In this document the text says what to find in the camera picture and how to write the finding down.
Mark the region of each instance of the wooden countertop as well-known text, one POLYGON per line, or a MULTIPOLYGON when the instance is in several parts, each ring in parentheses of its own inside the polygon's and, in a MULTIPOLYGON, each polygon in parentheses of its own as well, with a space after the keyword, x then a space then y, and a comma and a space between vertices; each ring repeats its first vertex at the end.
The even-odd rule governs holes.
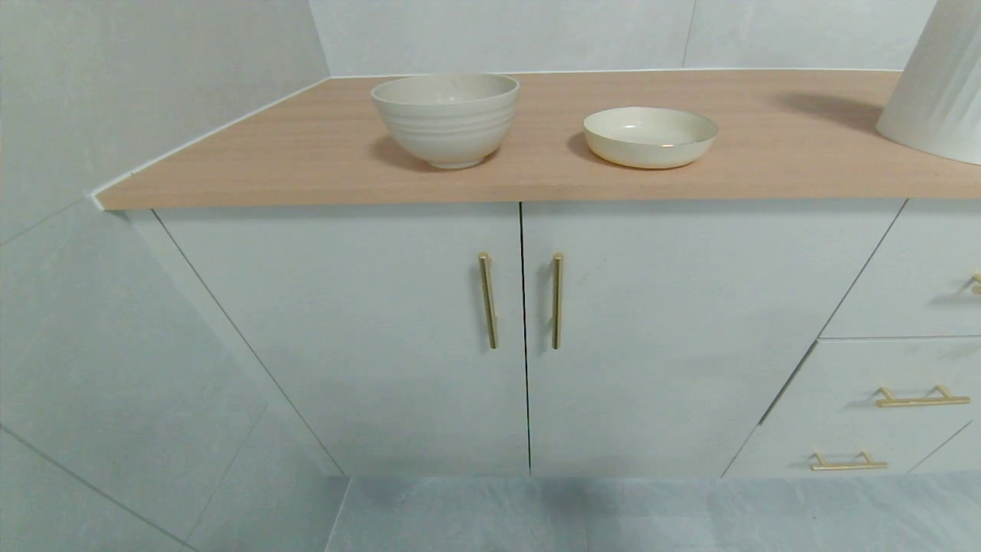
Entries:
POLYGON ((670 71, 519 75, 511 134, 483 164, 442 171, 387 136, 385 79, 320 83, 98 194, 107 209, 328 203, 760 197, 981 197, 981 166, 875 131, 899 73, 670 71), (688 167, 618 167, 584 117, 615 106, 697 111, 721 132, 688 167))

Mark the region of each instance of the tile floor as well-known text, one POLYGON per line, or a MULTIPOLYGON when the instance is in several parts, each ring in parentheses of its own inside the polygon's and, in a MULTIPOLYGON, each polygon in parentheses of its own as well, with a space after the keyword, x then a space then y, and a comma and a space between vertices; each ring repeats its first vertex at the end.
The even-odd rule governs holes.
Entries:
POLYGON ((829 479, 360 478, 327 552, 981 550, 981 472, 829 479))

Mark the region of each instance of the white bowl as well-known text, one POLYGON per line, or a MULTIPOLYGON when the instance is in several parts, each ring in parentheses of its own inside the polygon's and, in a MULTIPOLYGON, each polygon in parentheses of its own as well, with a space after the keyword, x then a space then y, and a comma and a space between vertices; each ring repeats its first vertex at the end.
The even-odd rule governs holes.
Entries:
POLYGON ((441 169, 462 169, 499 146, 520 85, 504 75, 429 75, 375 86, 371 97, 391 137, 441 169))
POLYGON ((586 143, 611 163, 671 169, 693 163, 712 146, 719 127, 696 113, 658 107, 619 107, 583 121, 586 143))

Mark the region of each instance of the cabinet handle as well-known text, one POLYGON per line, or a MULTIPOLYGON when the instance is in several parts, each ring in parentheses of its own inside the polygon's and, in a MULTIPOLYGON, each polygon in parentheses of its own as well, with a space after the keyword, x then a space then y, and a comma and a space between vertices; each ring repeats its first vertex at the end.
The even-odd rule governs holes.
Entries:
POLYGON ((821 453, 814 453, 814 458, 817 459, 817 464, 811 464, 810 468, 814 471, 846 471, 849 469, 885 469, 889 467, 886 462, 876 462, 872 460, 872 457, 865 451, 861 452, 861 456, 865 459, 865 462, 859 462, 855 464, 832 464, 824 460, 824 455, 821 453))
POLYGON ((493 288, 491 287, 491 256, 477 255, 481 261, 481 282, 484 284, 484 310, 488 314, 488 337, 490 348, 497 349, 497 311, 493 307, 493 288))
POLYGON ((552 348, 562 344, 562 262, 565 256, 556 253, 552 258, 552 348))
POLYGON ((877 407, 888 408, 888 407, 937 407, 942 405, 969 405, 971 404, 970 397, 955 397, 951 395, 951 392, 947 390, 947 387, 943 385, 938 385, 934 387, 934 390, 939 392, 943 397, 920 397, 917 399, 897 399, 893 392, 889 390, 888 387, 880 387, 879 393, 886 396, 885 399, 879 399, 875 402, 877 407))

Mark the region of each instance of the cabinet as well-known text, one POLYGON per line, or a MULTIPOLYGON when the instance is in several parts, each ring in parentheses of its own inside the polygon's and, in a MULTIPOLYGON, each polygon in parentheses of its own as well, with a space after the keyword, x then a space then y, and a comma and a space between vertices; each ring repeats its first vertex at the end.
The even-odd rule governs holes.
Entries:
POLYGON ((981 335, 981 201, 911 199, 824 337, 981 335))
POLYGON ((346 474, 528 474, 517 203, 158 215, 346 474))
POLYGON ((525 203, 532 473, 721 475, 901 204, 525 203))
MULTIPOLYGON (((942 399, 935 389, 942 385, 956 397, 977 401, 979 365, 979 338, 822 340, 726 476, 905 473, 970 423, 977 405, 949 400, 917 406, 902 400, 942 399), (888 399, 882 388, 900 399, 897 406, 880 406, 888 399), (865 462, 862 451, 885 465, 858 469, 865 462), (855 469, 812 470, 815 453, 855 469)), ((968 462, 969 456, 954 456, 968 462)))

